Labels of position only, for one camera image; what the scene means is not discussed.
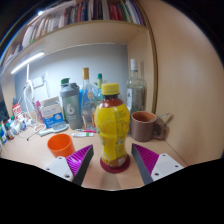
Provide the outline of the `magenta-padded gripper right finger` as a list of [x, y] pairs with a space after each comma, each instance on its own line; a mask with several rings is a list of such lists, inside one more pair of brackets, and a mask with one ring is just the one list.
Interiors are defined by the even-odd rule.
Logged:
[[168, 154], [157, 154], [137, 144], [132, 144], [132, 155], [145, 185], [183, 169], [183, 166]]

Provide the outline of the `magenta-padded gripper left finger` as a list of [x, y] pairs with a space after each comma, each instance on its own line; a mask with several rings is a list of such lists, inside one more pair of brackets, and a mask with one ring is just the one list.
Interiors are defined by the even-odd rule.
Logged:
[[68, 157], [57, 157], [45, 170], [81, 186], [93, 155], [93, 146], [88, 145]]

